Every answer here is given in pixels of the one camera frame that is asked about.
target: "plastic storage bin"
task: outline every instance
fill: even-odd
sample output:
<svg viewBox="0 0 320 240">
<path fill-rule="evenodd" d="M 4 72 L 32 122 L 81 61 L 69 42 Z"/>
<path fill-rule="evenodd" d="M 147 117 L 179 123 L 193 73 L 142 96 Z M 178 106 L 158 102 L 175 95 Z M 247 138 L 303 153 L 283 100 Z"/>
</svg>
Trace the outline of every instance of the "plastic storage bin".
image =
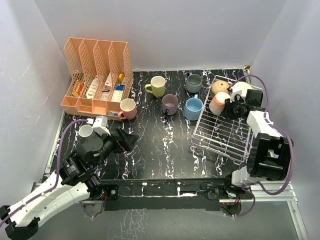
<svg viewBox="0 0 320 240">
<path fill-rule="evenodd" d="M 120 102 L 111 101 L 118 86 L 119 74 L 124 74 L 125 87 L 121 100 L 129 97 L 134 74 L 131 67 L 127 42 L 106 41 L 82 38 L 70 38 L 65 47 L 71 84 L 62 100 L 61 106 L 68 114 L 86 117 L 107 116 L 111 120 L 119 120 Z M 102 90 L 110 75 L 112 86 L 109 96 L 101 100 Z M 92 81 L 97 78 L 98 86 L 92 99 L 86 98 Z M 73 89 L 77 82 L 83 84 L 78 97 L 73 96 Z"/>
</svg>

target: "yellow-green mug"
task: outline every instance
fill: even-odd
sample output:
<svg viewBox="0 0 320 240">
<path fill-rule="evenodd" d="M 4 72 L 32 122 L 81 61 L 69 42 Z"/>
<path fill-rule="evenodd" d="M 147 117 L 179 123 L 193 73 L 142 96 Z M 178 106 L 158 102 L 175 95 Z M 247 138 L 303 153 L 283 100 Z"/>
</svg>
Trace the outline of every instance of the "yellow-green mug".
<svg viewBox="0 0 320 240">
<path fill-rule="evenodd" d="M 161 98 L 166 91 L 166 80 L 162 76 L 154 76 L 150 83 L 144 86 L 145 91 L 152 93 L 156 98 Z"/>
</svg>

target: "gray floor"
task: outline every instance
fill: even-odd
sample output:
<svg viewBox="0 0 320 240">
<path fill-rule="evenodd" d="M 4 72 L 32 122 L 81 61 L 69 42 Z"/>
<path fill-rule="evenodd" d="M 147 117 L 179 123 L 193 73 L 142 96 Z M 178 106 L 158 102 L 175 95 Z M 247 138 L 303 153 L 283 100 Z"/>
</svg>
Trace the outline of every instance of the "gray floor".
<svg viewBox="0 0 320 240">
<path fill-rule="evenodd" d="M 103 212 L 93 221 L 84 216 L 76 204 L 50 219 L 33 240 L 298 239 L 287 202 L 258 202 L 235 220 L 200 209 Z"/>
</svg>

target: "metal rack wire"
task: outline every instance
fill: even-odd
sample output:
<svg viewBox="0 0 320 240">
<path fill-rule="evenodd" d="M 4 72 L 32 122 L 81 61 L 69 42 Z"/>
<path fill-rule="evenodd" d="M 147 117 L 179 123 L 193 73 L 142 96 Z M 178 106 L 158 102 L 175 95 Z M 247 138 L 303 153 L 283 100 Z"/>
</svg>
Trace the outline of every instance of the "metal rack wire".
<svg viewBox="0 0 320 240">
<path fill-rule="evenodd" d="M 229 83 L 235 81 L 223 76 L 215 76 L 212 83 L 218 80 Z M 210 150 L 239 165 L 249 157 L 254 134 L 242 118 L 229 120 L 212 113 L 209 109 L 211 100 L 212 97 L 208 91 L 192 135 L 191 145 Z"/>
</svg>

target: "black marble tabletop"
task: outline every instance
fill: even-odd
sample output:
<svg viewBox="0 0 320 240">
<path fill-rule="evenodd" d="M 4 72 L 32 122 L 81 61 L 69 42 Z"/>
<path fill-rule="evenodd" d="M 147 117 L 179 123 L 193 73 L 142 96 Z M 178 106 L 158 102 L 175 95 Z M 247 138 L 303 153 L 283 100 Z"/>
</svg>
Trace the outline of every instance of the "black marble tabletop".
<svg viewBox="0 0 320 240">
<path fill-rule="evenodd" d="M 202 77 L 203 88 L 199 98 L 203 102 L 215 75 L 230 79 L 238 79 L 244 75 L 242 69 L 135 72 L 130 98 L 134 99 L 137 105 L 136 118 L 110 120 L 107 127 L 111 132 L 121 127 L 127 133 L 139 135 L 139 139 L 132 152 L 112 153 L 103 164 L 97 166 L 96 173 L 101 180 L 212 179 L 223 178 L 237 169 L 238 166 L 225 157 L 204 151 L 195 152 L 190 147 L 197 121 L 189 121 L 183 116 L 187 99 L 193 97 L 193 94 L 185 89 L 188 72 Z M 165 94 L 178 97 L 179 105 L 175 115 L 164 116 L 161 111 L 162 99 L 145 91 L 144 86 L 149 84 L 154 76 L 166 79 Z M 85 118 L 65 114 L 61 130 L 70 122 Z M 63 158 L 75 150 L 80 142 L 78 130 L 82 124 L 73 125 L 66 135 L 62 146 Z M 56 160 L 57 151 L 54 153 L 52 171 L 56 168 Z"/>
</svg>

